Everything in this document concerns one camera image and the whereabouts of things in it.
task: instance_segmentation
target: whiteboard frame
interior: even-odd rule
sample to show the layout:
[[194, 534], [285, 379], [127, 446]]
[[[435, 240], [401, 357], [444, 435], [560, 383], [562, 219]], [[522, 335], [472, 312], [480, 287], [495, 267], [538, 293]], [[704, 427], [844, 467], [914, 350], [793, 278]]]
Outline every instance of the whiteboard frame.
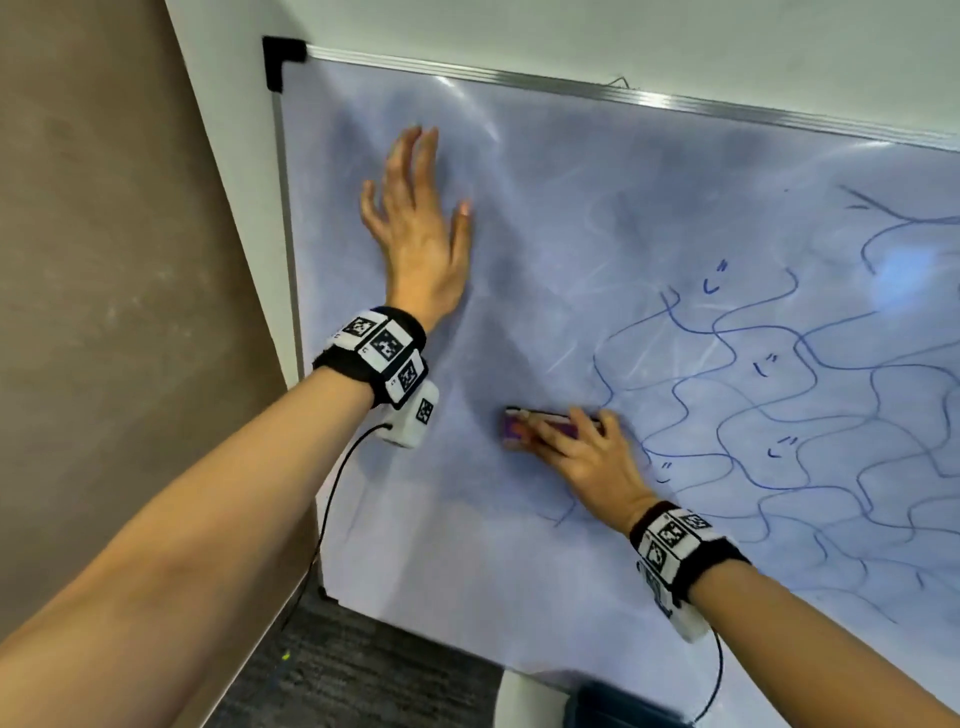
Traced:
[[696, 113], [702, 116], [745, 121], [753, 124], [788, 127], [809, 132], [842, 134], [874, 141], [907, 144], [915, 147], [939, 149], [945, 152], [960, 152], [960, 134], [902, 129], [885, 124], [867, 121], [853, 121], [815, 113], [785, 111], [764, 107], [732, 104], [725, 101], [710, 101], [690, 96], [642, 91], [637, 88], [625, 88], [615, 85], [589, 84], [583, 81], [533, 76], [513, 71], [499, 71], [491, 68], [476, 68], [453, 63], [405, 59], [396, 56], [383, 56], [375, 53], [345, 51], [323, 48], [307, 43], [307, 56], [318, 61], [337, 61], [353, 65], [366, 65], [386, 68], [394, 71], [408, 71], [428, 76], [442, 76], [448, 79], [474, 81], [480, 84], [504, 85], [524, 88], [532, 91], [545, 91], [566, 96], [580, 96], [596, 101], [615, 101], [619, 104], [650, 109], [667, 109]]

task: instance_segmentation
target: black cable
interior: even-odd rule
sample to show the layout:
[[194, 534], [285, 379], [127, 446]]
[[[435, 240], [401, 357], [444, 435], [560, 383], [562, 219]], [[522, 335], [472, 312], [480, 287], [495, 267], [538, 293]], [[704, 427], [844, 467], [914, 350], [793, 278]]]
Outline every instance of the black cable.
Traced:
[[313, 570], [314, 564], [317, 563], [317, 559], [320, 558], [320, 544], [324, 542], [324, 533], [326, 532], [326, 519], [330, 515], [330, 504], [333, 502], [333, 494], [337, 492], [337, 485], [340, 483], [340, 476], [344, 473], [344, 467], [347, 465], [347, 461], [350, 459], [350, 456], [353, 455], [353, 451], [357, 449], [357, 446], [360, 445], [369, 435], [374, 434], [378, 429], [392, 429], [393, 425], [388, 425], [382, 423], [380, 425], [374, 425], [369, 430], [364, 432], [360, 437], [353, 441], [353, 445], [350, 446], [347, 450], [347, 454], [344, 455], [344, 459], [340, 462], [340, 468], [337, 469], [337, 476], [333, 478], [333, 486], [330, 488], [330, 497], [326, 499], [326, 507], [324, 509], [324, 520], [320, 526], [320, 538], [317, 539], [317, 546], [313, 549], [313, 556], [310, 557], [310, 563], [307, 565], [306, 574], [303, 576], [302, 581], [300, 582], [300, 593], [297, 594], [297, 599], [294, 601], [293, 607], [290, 608], [290, 611], [287, 612], [286, 618], [284, 618], [283, 623], [280, 625], [280, 632], [287, 628], [287, 624], [290, 623], [290, 618], [297, 611], [297, 607], [300, 606], [300, 600], [303, 599], [303, 593], [306, 592], [307, 584], [310, 582], [310, 571]]
[[693, 721], [690, 725], [696, 725], [700, 722], [701, 718], [707, 714], [707, 711], [712, 707], [713, 701], [717, 699], [717, 693], [720, 692], [720, 683], [723, 682], [723, 645], [720, 642], [720, 635], [717, 634], [717, 631], [713, 630], [713, 638], [717, 641], [717, 682], [713, 686], [713, 692], [710, 694], [710, 700], [707, 701], [707, 705], [704, 706], [704, 709], [700, 711], [700, 714], [693, 718]]

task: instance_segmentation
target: open hand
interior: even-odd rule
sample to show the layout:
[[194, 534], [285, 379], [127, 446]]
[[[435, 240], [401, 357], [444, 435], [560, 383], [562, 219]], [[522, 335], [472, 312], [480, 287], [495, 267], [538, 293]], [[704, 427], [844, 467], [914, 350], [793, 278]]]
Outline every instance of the open hand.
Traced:
[[427, 333], [457, 307], [470, 267], [469, 203], [457, 205], [449, 226], [440, 209], [439, 137], [436, 127], [403, 130], [387, 157], [382, 210], [373, 181], [360, 194], [360, 217], [387, 263], [387, 305], [415, 316]]
[[524, 448], [553, 466], [597, 519], [629, 536], [660, 497], [636, 468], [616, 415], [600, 410], [602, 435], [580, 407], [570, 408], [570, 419], [577, 426], [577, 439], [567, 437], [541, 415], [527, 415]]

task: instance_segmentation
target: whiteboard surface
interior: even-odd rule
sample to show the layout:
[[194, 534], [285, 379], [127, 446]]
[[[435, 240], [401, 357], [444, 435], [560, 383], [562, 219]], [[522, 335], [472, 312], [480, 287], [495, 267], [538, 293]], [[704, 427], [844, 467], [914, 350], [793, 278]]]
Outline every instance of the whiteboard surface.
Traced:
[[[606, 404], [665, 493], [949, 702], [959, 157], [326, 61], [284, 75], [304, 360], [383, 300], [357, 196], [401, 127], [441, 127], [445, 208], [476, 209], [467, 295], [426, 351], [432, 430], [348, 465], [333, 596], [696, 711], [712, 642], [682, 643], [622, 537], [496, 439], [504, 405]], [[714, 711], [774, 720], [736, 665]]]

